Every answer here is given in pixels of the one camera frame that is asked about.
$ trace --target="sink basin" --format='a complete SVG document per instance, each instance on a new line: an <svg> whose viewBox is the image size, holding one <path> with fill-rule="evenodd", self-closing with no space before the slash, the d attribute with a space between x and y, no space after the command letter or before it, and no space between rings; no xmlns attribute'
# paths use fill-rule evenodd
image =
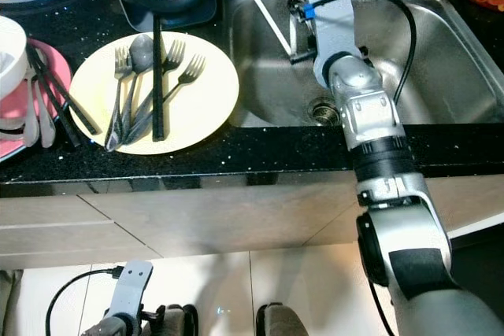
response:
<svg viewBox="0 0 504 336"><path fill-rule="evenodd" d="M470 124L504 121L504 75L447 0L403 0L417 22L415 59L401 94L404 124ZM287 0L263 0L288 39ZM383 0L352 0L355 43L365 46L393 95L410 46L404 15ZM252 0L224 0L229 53L240 79L236 127L337 124L328 90L313 62L291 65ZM298 52L309 32L298 26Z"/></svg>

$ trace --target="fork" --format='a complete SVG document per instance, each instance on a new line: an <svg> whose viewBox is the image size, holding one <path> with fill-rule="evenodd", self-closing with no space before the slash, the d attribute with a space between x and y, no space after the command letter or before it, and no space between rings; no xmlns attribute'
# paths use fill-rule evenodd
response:
<svg viewBox="0 0 504 336"><path fill-rule="evenodd" d="M191 84L196 81L196 79L202 74L203 69L205 68L205 63L206 59L202 55L194 55L185 71L180 74L177 84L163 97L163 102L168 100L180 86L183 86L184 84ZM145 132L149 127L151 121L152 111L140 116L138 118L138 121L133 124L133 127L128 136L125 138L124 144L131 145L138 139L142 138L145 135Z"/></svg>
<svg viewBox="0 0 504 336"><path fill-rule="evenodd" d="M109 129L105 137L105 150L114 151L117 149L123 138L123 124L120 119L120 87L124 78L133 72L132 58L127 47L117 47L115 50L115 72L117 79L116 102L113 106L112 117L110 118Z"/></svg>
<svg viewBox="0 0 504 336"><path fill-rule="evenodd" d="M170 50L168 52L168 55L166 56L166 59L162 65L163 77L165 76L166 72L177 70L179 68L180 64L183 61L183 53L185 49L186 49L186 43L184 41L179 41L177 39L173 41L172 46L170 47ZM137 119L141 120L149 112L150 103L152 102L153 91L154 90L150 90L149 94L143 99L142 103L136 110L133 123L135 123Z"/></svg>

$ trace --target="black cable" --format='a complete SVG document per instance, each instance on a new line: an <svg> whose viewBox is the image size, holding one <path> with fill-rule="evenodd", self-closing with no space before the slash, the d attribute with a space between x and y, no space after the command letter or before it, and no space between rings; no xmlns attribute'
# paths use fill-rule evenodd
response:
<svg viewBox="0 0 504 336"><path fill-rule="evenodd" d="M334 2L336 0L319 0L317 2L311 3L312 9L315 9L318 6L323 6L329 2ZM411 65L413 64L413 57L415 55L415 49L417 47L417 25L415 24L415 19L413 18L413 14L411 13L408 6L402 0L387 0L391 3L394 3L399 9L404 13L406 19L408 19L409 29L411 30L411 42L409 43L409 53L408 59L406 60L406 64L404 66L404 71L402 72L401 79L399 80L399 85L397 86L394 93L394 102L397 104L399 100L399 96L401 95L402 88L406 83L406 79L408 78L408 74L411 70Z"/></svg>
<svg viewBox="0 0 504 336"><path fill-rule="evenodd" d="M117 279L119 278L121 272L123 271L123 268L124 267L117 266L115 268L109 268L109 269L97 269L96 271L86 271L83 274L74 277L73 279L68 281L65 285L63 285L61 289L57 291L57 293L54 295L53 299L49 303L49 308L47 309L46 313L46 336L50 336L50 316L53 312L54 305L56 304L57 299L66 290L67 287L72 285L75 281L79 281L80 279L88 277L89 275L97 275L98 273L108 273L112 275L112 277Z"/></svg>
<svg viewBox="0 0 504 336"><path fill-rule="evenodd" d="M388 324L387 318L385 317L384 310L381 308L380 300L378 299L378 295L376 294L376 289L370 279L368 279L369 289L371 289L372 299L375 300L376 308L378 309L378 313L380 314L380 318L382 323L384 324L385 330L389 336L394 336L394 332L392 332L391 326Z"/></svg>

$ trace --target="floor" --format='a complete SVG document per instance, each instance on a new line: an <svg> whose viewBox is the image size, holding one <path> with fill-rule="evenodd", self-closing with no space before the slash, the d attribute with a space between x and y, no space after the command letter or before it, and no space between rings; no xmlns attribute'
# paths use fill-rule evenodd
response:
<svg viewBox="0 0 504 336"><path fill-rule="evenodd" d="M254 336L255 313L271 301L291 306L310 336L386 334L355 243L152 263L154 273L143 296L145 309L193 304L202 336ZM8 314L6 335L44 335L45 311L59 287L79 273L110 266L26 270L16 308ZM114 287L110 275L95 275L70 286L54 308L52 335L79 335L96 324L110 304ZM377 289L396 330L388 293Z"/></svg>

